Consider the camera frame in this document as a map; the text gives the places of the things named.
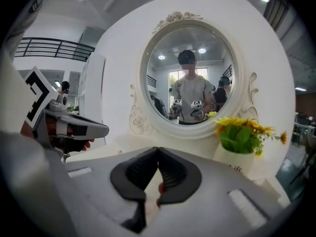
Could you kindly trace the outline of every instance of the ornate scroll carving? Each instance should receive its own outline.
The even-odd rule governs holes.
[[[134,98],[134,105],[129,115],[129,127],[135,134],[144,134],[145,132],[151,132],[152,126],[148,124],[147,117],[137,106],[137,95],[134,85],[131,84],[130,88],[134,91],[130,96]]]
[[[247,99],[243,105],[243,108],[241,109],[240,113],[238,114],[241,118],[246,119],[252,119],[258,121],[258,113],[254,106],[253,102],[253,96],[255,93],[258,92],[258,89],[253,86],[253,82],[257,79],[257,74],[252,73],[249,80],[248,85],[248,96]]]
[[[172,22],[179,21],[179,20],[185,20],[185,19],[202,20],[203,18],[200,15],[195,15],[195,14],[190,13],[190,12],[185,12],[184,14],[182,14],[182,12],[175,11],[172,14],[169,14],[165,20],[159,21],[159,23],[157,24],[157,26],[153,30],[153,34]]]

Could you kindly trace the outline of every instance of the round mirror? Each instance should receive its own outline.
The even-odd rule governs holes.
[[[234,85],[233,68],[227,46],[214,31],[182,27],[154,47],[147,67],[147,95],[164,119],[199,124],[225,108]]]

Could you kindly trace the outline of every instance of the controller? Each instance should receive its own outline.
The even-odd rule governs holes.
[[[198,117],[201,120],[204,118],[204,109],[203,109],[203,104],[201,100],[193,101],[191,104],[191,108],[192,108],[192,112],[191,112],[192,117]]]
[[[175,117],[179,117],[182,111],[182,100],[175,99],[170,107],[170,114]]]
[[[26,122],[32,128],[35,139],[46,149],[64,154],[81,151],[88,140],[104,138],[109,133],[106,125],[67,112],[68,97],[59,94],[34,67],[25,82],[36,95]],[[56,124],[56,134],[48,134],[47,123]]]

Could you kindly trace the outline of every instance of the white pot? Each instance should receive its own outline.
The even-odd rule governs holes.
[[[222,143],[219,143],[213,160],[225,163],[237,172],[240,172],[247,176],[252,166],[254,157],[254,153],[238,154],[228,151],[225,148],[223,148]]]

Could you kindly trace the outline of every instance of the hand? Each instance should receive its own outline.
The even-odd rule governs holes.
[[[158,186],[158,191],[159,191],[160,195],[164,193],[163,183],[159,184],[159,186]],[[158,198],[158,199],[156,200],[156,205],[157,205],[158,207],[160,207],[160,205],[159,205],[159,200],[160,200],[160,198]]]
[[[47,133],[48,133],[49,136],[56,135],[56,121],[57,120],[54,119],[54,118],[46,118]],[[73,128],[71,127],[71,125],[68,125],[67,133],[69,135],[73,133]],[[29,124],[27,124],[26,122],[23,123],[22,129],[21,129],[21,134],[23,136],[26,136],[26,137],[34,139],[34,135],[33,135],[32,129],[29,126]],[[94,142],[94,139],[87,141],[85,143],[85,145],[83,146],[82,151],[86,151],[88,148],[91,147],[90,142]]]
[[[83,146],[82,151],[86,151],[87,148],[91,147],[90,142],[94,142],[94,139],[87,141],[85,145]]]

